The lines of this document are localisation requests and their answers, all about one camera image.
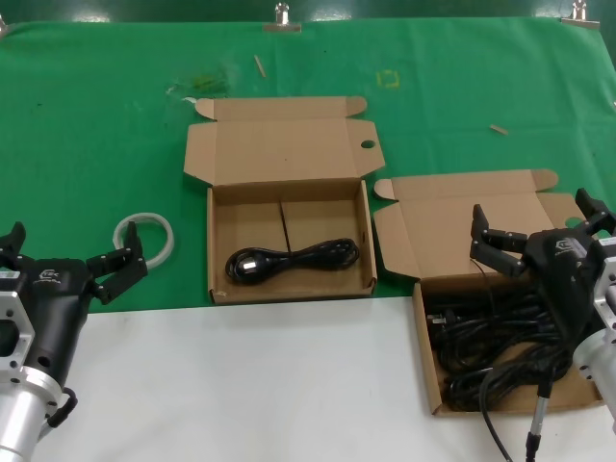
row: white cable ring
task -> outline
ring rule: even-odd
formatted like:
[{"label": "white cable ring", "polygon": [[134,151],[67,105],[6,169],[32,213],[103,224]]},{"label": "white cable ring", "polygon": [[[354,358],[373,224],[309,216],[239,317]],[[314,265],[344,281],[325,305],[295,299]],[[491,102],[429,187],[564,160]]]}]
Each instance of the white cable ring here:
[{"label": "white cable ring", "polygon": [[173,240],[173,230],[171,229],[171,225],[164,217],[161,217],[158,214],[143,213],[143,214],[134,214],[134,215],[131,215],[130,217],[126,217],[115,227],[115,231],[114,231],[115,249],[123,248],[123,243],[121,242],[120,235],[122,234],[124,229],[128,226],[129,221],[134,221],[135,224],[158,223],[161,226],[163,226],[163,228],[165,228],[165,232],[167,233],[167,241],[165,242],[165,246],[163,247],[163,250],[161,250],[160,253],[156,255],[154,258],[145,262],[149,270],[155,269],[156,267],[161,265],[169,257],[169,255],[171,254],[171,251],[173,251],[174,240]]}]

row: robotic arm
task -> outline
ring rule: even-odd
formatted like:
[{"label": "robotic arm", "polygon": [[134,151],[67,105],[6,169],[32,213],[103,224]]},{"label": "robotic arm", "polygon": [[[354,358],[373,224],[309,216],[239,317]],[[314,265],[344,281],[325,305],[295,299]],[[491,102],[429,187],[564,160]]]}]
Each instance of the robotic arm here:
[{"label": "robotic arm", "polygon": [[[524,234],[490,229],[481,207],[473,210],[471,257],[510,277],[530,273],[582,376],[594,380],[616,419],[616,215],[580,189],[576,204],[586,217],[573,229]],[[521,254],[516,258],[508,253]],[[535,421],[547,410],[538,402]]]},{"label": "robotic arm", "polygon": [[[77,404],[64,386],[94,297],[108,304],[147,275],[129,223],[124,248],[90,258],[34,260],[19,253],[23,224],[0,237],[0,461],[30,461],[37,442]],[[97,278],[109,275],[102,282]],[[62,394],[68,401],[58,408]]]}]

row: white table surface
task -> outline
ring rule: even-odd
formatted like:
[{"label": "white table surface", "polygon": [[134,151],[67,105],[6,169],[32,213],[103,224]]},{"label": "white table surface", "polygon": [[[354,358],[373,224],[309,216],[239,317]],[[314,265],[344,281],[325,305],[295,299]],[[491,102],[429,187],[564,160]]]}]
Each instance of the white table surface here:
[{"label": "white table surface", "polygon": [[[79,405],[34,462],[500,461],[427,408],[410,298],[91,315]],[[495,417],[524,462],[530,417]],[[613,460],[605,408],[549,416],[538,462]]]}]

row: black cable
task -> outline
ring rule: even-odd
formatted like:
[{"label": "black cable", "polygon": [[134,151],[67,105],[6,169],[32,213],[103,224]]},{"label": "black cable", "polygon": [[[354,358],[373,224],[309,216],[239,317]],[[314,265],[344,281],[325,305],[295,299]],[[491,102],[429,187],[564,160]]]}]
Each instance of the black cable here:
[{"label": "black cable", "polygon": [[53,416],[47,419],[47,424],[52,428],[58,428],[58,426],[66,420],[68,415],[73,412],[79,402],[77,395],[75,395],[75,392],[73,392],[70,388],[64,387],[63,393],[68,395],[68,399],[64,403],[64,406],[58,409]]},{"label": "black cable", "polygon": [[[427,296],[429,334],[441,367],[449,374],[443,398],[452,409],[480,411],[505,460],[511,462],[489,410],[523,385],[539,386],[548,398],[555,380],[572,365],[552,316],[532,286]],[[531,344],[516,358],[497,364],[512,347]],[[527,460],[534,460],[540,435],[529,433]]]},{"label": "black cable", "polygon": [[265,248],[243,248],[235,252],[225,267],[227,275],[240,284],[256,284],[291,267],[318,270],[345,270],[359,258],[352,239],[337,239],[312,245],[298,252]]}]

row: robot logo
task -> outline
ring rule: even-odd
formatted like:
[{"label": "robot logo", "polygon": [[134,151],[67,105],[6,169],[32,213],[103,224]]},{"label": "robot logo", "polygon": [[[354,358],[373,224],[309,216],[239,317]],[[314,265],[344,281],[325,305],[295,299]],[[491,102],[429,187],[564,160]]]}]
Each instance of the robot logo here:
[{"label": "robot logo", "polygon": [[44,269],[38,276],[38,281],[35,281],[34,283],[52,282],[54,284],[61,284],[61,282],[57,279],[58,277],[60,277],[60,274],[55,272],[53,269]]},{"label": "robot logo", "polygon": [[565,238],[562,241],[556,242],[556,253],[554,256],[557,257],[567,252],[575,252],[578,258],[586,256],[586,249],[574,238]]}]

